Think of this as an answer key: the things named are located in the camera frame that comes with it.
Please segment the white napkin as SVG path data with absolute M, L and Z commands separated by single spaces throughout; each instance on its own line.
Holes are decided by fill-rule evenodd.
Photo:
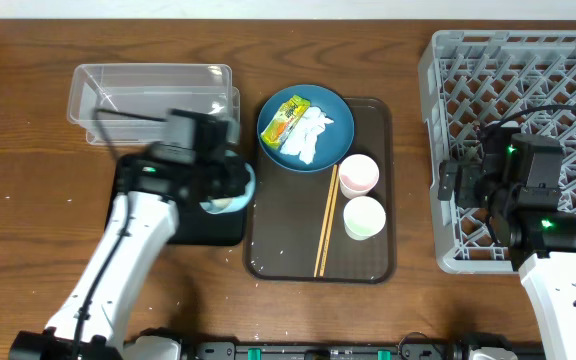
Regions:
M 311 164 L 316 154 L 318 136 L 334 121 L 319 107 L 309 107 L 280 148 L 280 153 L 297 156 L 304 164 Z

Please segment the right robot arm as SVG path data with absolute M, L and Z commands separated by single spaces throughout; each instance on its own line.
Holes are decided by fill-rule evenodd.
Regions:
M 549 359 L 576 359 L 576 215 L 559 210 L 560 143 L 517 128 L 481 140 L 480 162 L 445 160 L 438 198 L 486 211 L 527 292 Z

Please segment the white green cup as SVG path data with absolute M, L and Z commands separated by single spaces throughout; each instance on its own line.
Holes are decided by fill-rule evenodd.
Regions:
M 378 234 L 386 224 L 386 211 L 379 201 L 369 196 L 351 199 L 344 207 L 343 222 L 347 235 L 363 241 Z

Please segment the yellow green snack wrapper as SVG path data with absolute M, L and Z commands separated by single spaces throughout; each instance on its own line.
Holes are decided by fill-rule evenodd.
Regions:
M 311 102 L 308 99 L 298 95 L 282 103 L 261 132 L 262 142 L 270 148 L 279 149 L 310 105 Z

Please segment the dark blue plate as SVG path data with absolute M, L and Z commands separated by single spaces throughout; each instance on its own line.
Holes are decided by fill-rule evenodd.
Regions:
M 281 154 L 261 140 L 261 133 L 273 115 L 293 95 L 309 100 L 333 121 L 318 136 L 311 164 L 303 163 L 297 156 Z M 266 101 L 258 115 L 256 132 L 261 149 L 272 161 L 291 171 L 309 173 L 331 167 L 344 157 L 354 140 L 355 122 L 348 103 L 336 92 L 318 85 L 299 84 L 280 90 Z

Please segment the pink cup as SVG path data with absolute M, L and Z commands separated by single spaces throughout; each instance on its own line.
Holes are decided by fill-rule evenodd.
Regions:
M 342 194 L 349 199 L 364 196 L 379 180 L 379 167 L 369 156 L 354 154 L 345 158 L 339 167 Z

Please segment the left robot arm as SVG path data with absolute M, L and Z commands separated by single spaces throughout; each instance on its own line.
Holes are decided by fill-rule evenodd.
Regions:
M 150 329 L 127 341 L 136 300 L 155 260 L 191 214 L 244 209 L 254 192 L 252 167 L 226 151 L 188 162 L 149 148 L 121 157 L 120 185 L 104 234 L 79 281 L 40 333 L 21 331 L 11 359 L 180 359 L 181 340 Z

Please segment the light blue bowl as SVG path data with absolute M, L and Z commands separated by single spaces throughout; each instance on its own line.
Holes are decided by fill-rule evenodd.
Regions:
M 227 150 L 222 163 L 212 163 L 201 172 L 199 204 L 211 215 L 243 210 L 252 199 L 255 182 L 252 166 Z

